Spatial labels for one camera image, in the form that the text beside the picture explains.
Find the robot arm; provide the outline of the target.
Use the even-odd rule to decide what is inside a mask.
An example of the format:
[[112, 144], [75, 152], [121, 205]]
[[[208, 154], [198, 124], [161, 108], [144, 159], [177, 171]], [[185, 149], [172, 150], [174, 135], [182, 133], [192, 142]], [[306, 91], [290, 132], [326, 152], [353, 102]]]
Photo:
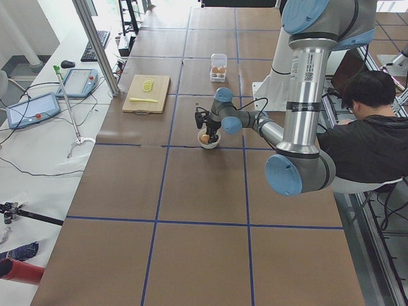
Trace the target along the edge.
[[374, 38], [375, 1], [276, 1], [282, 28], [271, 72], [254, 93], [285, 113], [283, 126], [263, 110], [239, 110], [232, 92], [217, 89], [211, 109], [195, 113], [210, 142], [217, 131], [251, 128], [275, 148], [266, 180], [284, 196], [318, 191], [335, 178], [331, 157], [316, 146], [328, 58], [333, 51], [368, 45]]

